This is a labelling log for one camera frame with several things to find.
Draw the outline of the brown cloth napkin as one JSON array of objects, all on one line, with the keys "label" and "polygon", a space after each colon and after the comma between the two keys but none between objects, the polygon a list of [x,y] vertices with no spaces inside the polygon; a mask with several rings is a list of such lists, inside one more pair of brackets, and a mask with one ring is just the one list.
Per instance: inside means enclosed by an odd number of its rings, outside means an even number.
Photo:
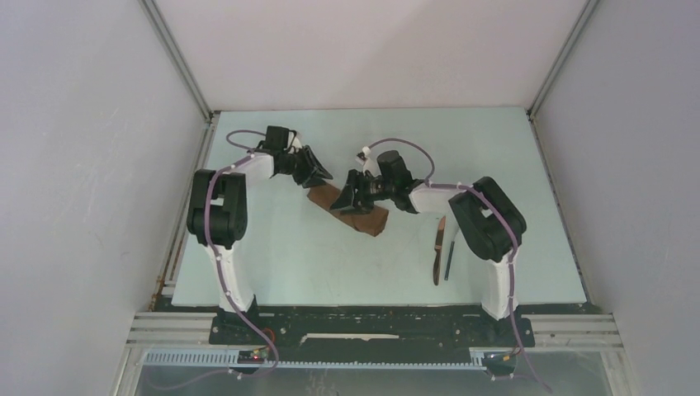
[{"label": "brown cloth napkin", "polygon": [[308,190],[307,198],[320,209],[359,233],[376,237],[385,230],[389,211],[383,207],[375,206],[368,213],[360,213],[356,210],[332,210],[331,205],[340,197],[340,192],[337,187],[324,184],[311,187]]}]

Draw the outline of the silver fork green handle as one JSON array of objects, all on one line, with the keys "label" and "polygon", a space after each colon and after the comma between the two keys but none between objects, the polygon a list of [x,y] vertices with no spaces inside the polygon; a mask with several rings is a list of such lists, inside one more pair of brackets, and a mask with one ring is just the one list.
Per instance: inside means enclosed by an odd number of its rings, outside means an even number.
[{"label": "silver fork green handle", "polygon": [[452,258],[454,254],[454,249],[456,245],[456,236],[458,234],[458,229],[455,229],[454,231],[451,231],[450,233],[450,238],[449,238],[449,248],[448,248],[448,253],[447,253],[447,261],[445,265],[445,271],[443,274],[443,280],[448,281],[450,272],[451,272],[451,267],[452,267]]}]

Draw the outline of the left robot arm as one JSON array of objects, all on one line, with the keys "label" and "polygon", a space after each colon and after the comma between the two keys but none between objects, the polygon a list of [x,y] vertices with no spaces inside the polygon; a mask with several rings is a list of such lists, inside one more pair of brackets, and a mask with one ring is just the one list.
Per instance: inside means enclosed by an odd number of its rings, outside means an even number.
[{"label": "left robot arm", "polygon": [[219,170],[199,169],[192,177],[187,231],[204,247],[218,278],[220,308],[236,314],[229,333],[251,343],[261,332],[260,320],[248,313],[256,296],[240,258],[248,228],[248,188],[276,175],[290,176],[304,189],[322,186],[333,176],[310,146],[254,148]]}]

